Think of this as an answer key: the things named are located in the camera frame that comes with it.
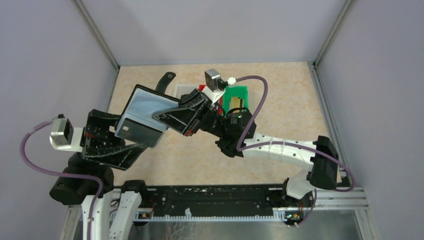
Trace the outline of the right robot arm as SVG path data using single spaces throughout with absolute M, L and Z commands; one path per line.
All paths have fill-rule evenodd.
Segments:
M 224 93 L 208 87 L 195 89 L 183 96 L 176 107 L 159 110 L 152 117 L 186 137 L 199 130 L 218 137 L 215 144 L 227 157 L 267 158 L 301 168 L 284 183 L 284 193 L 291 198 L 300 200 L 314 189 L 337 189 L 338 154 L 328 137 L 294 141 L 259 134 L 246 107 L 228 113 L 217 109 L 216 103 Z

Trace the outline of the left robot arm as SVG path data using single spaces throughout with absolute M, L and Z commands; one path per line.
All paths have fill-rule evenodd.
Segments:
M 149 199 L 145 181 L 127 180 L 117 207 L 111 207 L 113 170 L 127 170 L 147 149 L 145 143 L 126 144 L 117 137 L 111 127 L 118 120 L 116 114 L 94 109 L 84 127 L 73 127 L 63 114 L 52 122 L 52 147 L 72 155 L 49 195 L 63 205 L 81 206 L 86 240 L 128 239 L 138 208 Z

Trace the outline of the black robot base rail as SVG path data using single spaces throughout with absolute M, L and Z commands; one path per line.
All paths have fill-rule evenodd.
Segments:
M 133 222 L 267 221 L 299 224 L 314 206 L 308 192 L 301 199 L 286 194 L 286 184 L 149 186 Z

